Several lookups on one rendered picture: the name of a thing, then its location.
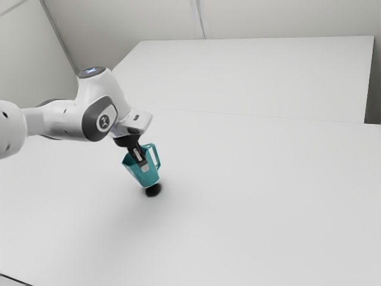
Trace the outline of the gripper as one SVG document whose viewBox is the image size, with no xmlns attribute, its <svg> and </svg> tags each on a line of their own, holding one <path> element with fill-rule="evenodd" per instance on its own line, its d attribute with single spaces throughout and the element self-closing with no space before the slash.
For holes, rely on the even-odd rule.
<svg viewBox="0 0 381 286">
<path fill-rule="evenodd" d="M 114 143 L 122 148 L 127 148 L 129 159 L 127 165 L 130 167 L 138 167 L 142 173 L 149 170 L 148 161 L 145 156 L 144 149 L 139 145 L 140 134 L 126 135 L 114 138 Z"/>
</svg>

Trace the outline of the teal faceted mug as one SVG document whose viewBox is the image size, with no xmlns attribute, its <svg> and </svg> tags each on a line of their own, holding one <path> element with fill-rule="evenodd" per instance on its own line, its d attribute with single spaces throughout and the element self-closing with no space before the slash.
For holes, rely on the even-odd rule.
<svg viewBox="0 0 381 286">
<path fill-rule="evenodd" d="M 122 164 L 143 188 L 149 188 L 155 185 L 160 178 L 158 169 L 161 166 L 161 162 L 155 144 L 145 144 L 141 145 L 141 147 L 145 151 L 149 166 L 149 170 L 146 173 L 142 173 L 138 167 L 130 167 L 127 165 L 127 160 L 129 159 L 128 153 L 125 155 Z"/>
</svg>

